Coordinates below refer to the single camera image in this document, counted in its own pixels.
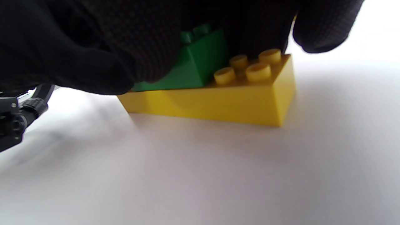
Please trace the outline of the person's right hand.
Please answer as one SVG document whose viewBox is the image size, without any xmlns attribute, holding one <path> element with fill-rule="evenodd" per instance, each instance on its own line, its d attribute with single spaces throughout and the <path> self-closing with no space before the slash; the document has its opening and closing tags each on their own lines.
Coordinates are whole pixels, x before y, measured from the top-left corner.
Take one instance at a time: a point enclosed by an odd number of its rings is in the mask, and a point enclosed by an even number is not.
<svg viewBox="0 0 400 225">
<path fill-rule="evenodd" d="M 362 0 L 2 0 L 2 97 L 42 84 L 120 95 L 174 66 L 180 34 L 222 28 L 231 55 L 285 52 L 289 33 L 307 53 L 349 36 Z"/>
</svg>

